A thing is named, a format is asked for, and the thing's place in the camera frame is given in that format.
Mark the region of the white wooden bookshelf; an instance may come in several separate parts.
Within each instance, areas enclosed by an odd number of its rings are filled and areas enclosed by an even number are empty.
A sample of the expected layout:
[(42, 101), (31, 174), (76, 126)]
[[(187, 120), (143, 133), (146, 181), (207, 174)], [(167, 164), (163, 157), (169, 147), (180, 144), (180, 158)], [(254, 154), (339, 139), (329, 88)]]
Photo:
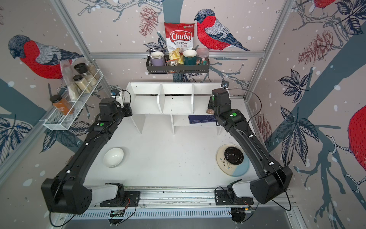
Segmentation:
[(132, 122), (142, 133), (147, 115), (168, 115), (175, 127), (189, 126), (189, 115), (207, 115), (212, 90), (220, 83), (129, 83)]

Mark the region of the beige striped knitted cloth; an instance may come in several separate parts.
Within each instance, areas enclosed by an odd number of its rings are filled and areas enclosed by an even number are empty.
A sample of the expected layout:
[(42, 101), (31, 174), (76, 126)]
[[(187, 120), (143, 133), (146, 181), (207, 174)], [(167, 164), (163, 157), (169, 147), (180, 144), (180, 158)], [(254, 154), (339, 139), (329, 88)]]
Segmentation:
[(206, 113), (210, 114), (210, 115), (214, 115), (214, 110), (213, 109), (214, 109), (214, 105), (213, 105), (213, 102), (210, 100), (209, 103), (208, 103)]

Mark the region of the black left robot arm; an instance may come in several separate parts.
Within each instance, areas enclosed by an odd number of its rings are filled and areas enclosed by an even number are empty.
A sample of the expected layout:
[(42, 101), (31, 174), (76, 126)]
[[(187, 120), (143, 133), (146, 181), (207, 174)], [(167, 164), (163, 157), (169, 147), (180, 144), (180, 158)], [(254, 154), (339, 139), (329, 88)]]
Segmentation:
[(49, 212), (83, 214), (91, 205), (92, 191), (83, 185), (86, 175), (122, 119), (132, 116), (131, 104), (120, 104), (114, 98), (103, 99), (99, 109), (100, 114), (72, 160), (55, 178), (47, 178), (41, 185)]

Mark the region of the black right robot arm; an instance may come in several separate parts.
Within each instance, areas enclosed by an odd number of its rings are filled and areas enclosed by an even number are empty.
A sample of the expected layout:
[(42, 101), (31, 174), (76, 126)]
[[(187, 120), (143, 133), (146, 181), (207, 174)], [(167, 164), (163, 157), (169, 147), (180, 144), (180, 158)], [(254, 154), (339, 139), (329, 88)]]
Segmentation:
[(292, 178), (291, 169), (281, 166), (254, 135), (245, 116), (231, 108), (229, 93), (225, 88), (212, 91), (216, 120), (241, 146), (258, 176), (250, 181), (250, 190), (255, 199), (266, 204), (287, 191)]

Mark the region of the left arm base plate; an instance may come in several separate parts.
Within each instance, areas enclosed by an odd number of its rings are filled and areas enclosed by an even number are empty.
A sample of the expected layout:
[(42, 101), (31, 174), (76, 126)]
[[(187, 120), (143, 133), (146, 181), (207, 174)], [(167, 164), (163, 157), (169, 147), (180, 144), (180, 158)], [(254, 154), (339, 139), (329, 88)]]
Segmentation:
[(140, 191), (125, 191), (124, 195), (117, 195), (114, 199), (100, 203), (100, 207), (137, 207), (140, 200)]

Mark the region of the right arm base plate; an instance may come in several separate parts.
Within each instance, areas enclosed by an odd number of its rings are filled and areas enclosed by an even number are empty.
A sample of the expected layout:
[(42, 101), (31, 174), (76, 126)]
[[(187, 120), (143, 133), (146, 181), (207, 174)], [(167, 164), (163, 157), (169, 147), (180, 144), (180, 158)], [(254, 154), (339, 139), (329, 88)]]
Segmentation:
[(217, 206), (229, 206), (229, 205), (253, 205), (254, 200), (252, 197), (237, 197), (235, 194), (228, 194), (225, 189), (216, 189), (214, 191), (215, 204)]

